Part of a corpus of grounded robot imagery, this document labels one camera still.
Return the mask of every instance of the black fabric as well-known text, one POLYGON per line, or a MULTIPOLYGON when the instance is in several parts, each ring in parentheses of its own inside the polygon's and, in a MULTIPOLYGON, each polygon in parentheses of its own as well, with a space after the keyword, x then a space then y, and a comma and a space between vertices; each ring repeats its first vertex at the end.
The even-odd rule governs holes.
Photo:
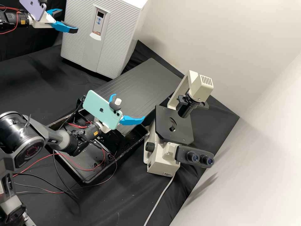
MULTIPOLYGON (((141 42, 138 42, 126 70, 150 57, 182 76, 141 42)), ((1 111, 32 113, 33 118, 44 124, 72 111, 78 97, 107 80, 62 60, 60 46, 0 62, 0 68, 3 80, 0 84, 1 111)), ((216 153, 239 117, 213 97, 208 99, 208 103, 209 110, 197 109, 191 114, 195 139, 193 146, 216 153)), ((30 163, 48 154, 46 150, 42 150, 30 163)), ((69 185, 75 183, 59 164, 58 169, 69 185)), ((51 157, 40 161, 28 172, 63 187, 51 157)), ((202 168, 181 165, 148 225, 169 225, 203 172, 202 168)), ((97 187, 76 191, 80 197, 80 211, 65 194, 27 194, 19 197, 37 225, 143 225, 169 180, 168 177, 146 173, 141 145, 118 166, 109 181, 97 187)), ((17 176, 15 181, 55 191, 44 182, 29 176, 17 176)), ((21 186, 16 188, 17 191, 36 190, 21 186)))
MULTIPOLYGON (((1 0, 0 4, 6 7, 24 9, 19 0, 1 0)), ((63 13, 57 18, 63 20, 65 15, 66 0, 48 0, 47 9, 60 8, 63 13)), ((17 28, 16 30, 4 35, 0 35, 0 61, 32 53, 54 44, 58 31, 47 29, 17 28)))

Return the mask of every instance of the white knob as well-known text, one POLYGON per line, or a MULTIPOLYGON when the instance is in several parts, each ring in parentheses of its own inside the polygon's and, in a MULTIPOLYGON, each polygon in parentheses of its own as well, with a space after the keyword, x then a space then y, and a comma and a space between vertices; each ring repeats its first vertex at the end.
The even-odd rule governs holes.
POLYGON ((117 106, 120 106, 120 104, 121 104, 121 99, 119 99, 119 98, 116 98, 116 100, 115 100, 115 104, 116 104, 117 106))

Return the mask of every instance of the white appliance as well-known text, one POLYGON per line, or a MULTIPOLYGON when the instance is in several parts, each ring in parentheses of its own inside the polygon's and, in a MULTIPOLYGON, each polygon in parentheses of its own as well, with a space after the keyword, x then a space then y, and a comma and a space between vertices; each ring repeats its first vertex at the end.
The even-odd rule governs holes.
POLYGON ((118 77, 136 46, 150 0, 67 0, 61 56, 110 78, 118 77))

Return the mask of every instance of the smartphone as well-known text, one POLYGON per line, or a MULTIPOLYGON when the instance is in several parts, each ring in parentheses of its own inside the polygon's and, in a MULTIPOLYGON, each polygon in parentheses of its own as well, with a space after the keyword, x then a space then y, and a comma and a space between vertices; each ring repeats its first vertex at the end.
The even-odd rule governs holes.
POLYGON ((19 2, 34 17, 36 21, 41 20, 46 10, 45 3, 40 3, 39 0, 19 0, 19 2))
POLYGON ((106 127, 114 130, 117 128, 122 117, 120 110, 115 111, 109 105, 109 102, 99 96, 93 90, 89 90, 83 103, 83 108, 91 115, 99 119, 106 127))

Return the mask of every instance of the white wall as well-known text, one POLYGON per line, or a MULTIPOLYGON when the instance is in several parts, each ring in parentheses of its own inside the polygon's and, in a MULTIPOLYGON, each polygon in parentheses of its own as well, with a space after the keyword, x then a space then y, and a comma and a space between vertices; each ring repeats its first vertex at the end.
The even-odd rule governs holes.
POLYGON ((238 123, 171 223, 301 225, 301 54, 238 123))
POLYGON ((301 51, 301 1, 152 0, 140 40, 242 116, 301 51))

